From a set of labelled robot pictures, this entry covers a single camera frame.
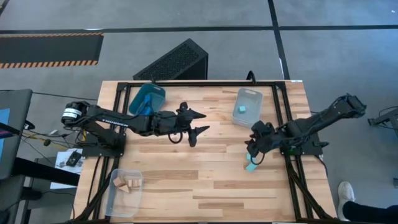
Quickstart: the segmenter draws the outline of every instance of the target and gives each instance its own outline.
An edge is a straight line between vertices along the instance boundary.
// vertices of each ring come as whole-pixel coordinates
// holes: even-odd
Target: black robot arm
[[[278,147],[299,147],[308,141],[309,137],[325,127],[343,118],[360,118],[365,114],[366,105],[350,94],[337,98],[327,109],[305,119],[289,121],[278,128],[271,123],[258,121],[251,128],[253,134],[247,150],[251,157],[259,152],[267,153]]]
[[[209,126],[192,129],[190,124],[194,119],[205,117],[204,114],[188,109],[186,102],[181,103],[177,114],[173,111],[160,111],[151,115],[131,116],[90,105],[85,101],[76,101],[67,104],[62,116],[62,123],[66,128],[82,128],[88,131],[96,136],[103,146],[115,145],[119,133],[102,128],[96,121],[129,128],[141,136],[169,135],[169,139],[173,143],[179,143],[182,140],[182,133],[188,133],[189,144],[194,147],[197,143],[197,136]],[[180,134],[180,140],[173,141],[170,138],[171,134]]]

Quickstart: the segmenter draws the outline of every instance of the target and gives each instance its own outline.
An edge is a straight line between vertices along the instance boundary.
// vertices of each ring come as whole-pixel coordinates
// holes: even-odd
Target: gray floor
[[[275,0],[281,26],[398,24],[394,0]],[[93,29],[167,26],[269,26],[266,0],[10,0],[0,17],[1,30]],[[0,89],[96,98],[103,80],[130,80],[132,75],[187,38],[209,53],[210,79],[282,79],[272,31],[171,32],[106,34],[98,66],[0,70]],[[369,127],[366,118],[398,105],[398,30],[284,31],[282,40],[291,79],[303,80],[310,107],[326,108],[345,93],[368,105],[361,119],[340,121],[320,132],[330,141],[325,162],[335,205],[337,185],[350,181],[358,202],[387,207],[398,202],[392,178],[398,177],[398,138],[393,130]],[[70,99],[34,95],[28,119],[37,129],[61,129],[60,115]],[[45,110],[43,104],[51,105]],[[46,156],[56,148],[42,147]],[[40,157],[26,144],[19,156]],[[49,220],[48,213],[59,219]],[[31,223],[65,221],[70,205],[34,210]]]

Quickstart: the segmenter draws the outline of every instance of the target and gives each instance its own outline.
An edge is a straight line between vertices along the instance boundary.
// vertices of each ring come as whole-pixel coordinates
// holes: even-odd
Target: shoe
[[[341,221],[349,221],[346,219],[346,217],[344,217],[343,206],[346,202],[354,202],[355,196],[353,187],[347,181],[341,182],[338,186],[338,200],[339,204],[337,208],[337,217]]]

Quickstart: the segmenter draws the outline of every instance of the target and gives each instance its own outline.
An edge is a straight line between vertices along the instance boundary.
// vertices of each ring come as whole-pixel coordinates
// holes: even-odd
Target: blue plastic container
[[[145,100],[148,99],[150,99],[153,112],[158,112],[166,101],[166,91],[151,83],[143,84],[129,106],[130,113],[137,115],[146,111],[147,115],[147,110],[144,110],[144,108],[146,107]]]

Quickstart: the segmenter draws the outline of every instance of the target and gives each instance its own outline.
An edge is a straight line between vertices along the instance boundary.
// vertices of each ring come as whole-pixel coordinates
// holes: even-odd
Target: wooden table
[[[117,83],[103,82],[99,106],[113,108]],[[303,83],[286,81],[286,86],[293,119],[310,116]],[[249,140],[251,131],[232,123],[232,110],[241,87],[165,87],[166,104],[162,110],[175,111],[186,101],[190,108],[207,115],[192,125],[210,125],[194,148],[189,147],[187,136],[180,144],[172,144],[167,136],[144,138],[126,131],[127,144],[119,168],[140,170],[145,178],[135,222],[295,220],[285,162],[279,150],[267,153],[253,173],[244,169],[248,165],[244,141]],[[271,88],[248,88],[264,95],[261,120],[278,126]],[[138,87],[131,89],[130,102],[138,90]],[[286,122],[282,94],[279,98]],[[89,158],[84,163],[74,203],[76,215],[86,206],[96,160]],[[302,156],[302,160],[309,191],[325,211],[335,217],[325,168],[313,156]],[[97,191],[101,163],[102,159],[91,196]],[[301,214],[305,217],[302,194],[299,189],[297,192]],[[104,217],[106,199],[105,195],[100,218]],[[113,217],[111,221],[131,222],[133,218]]]

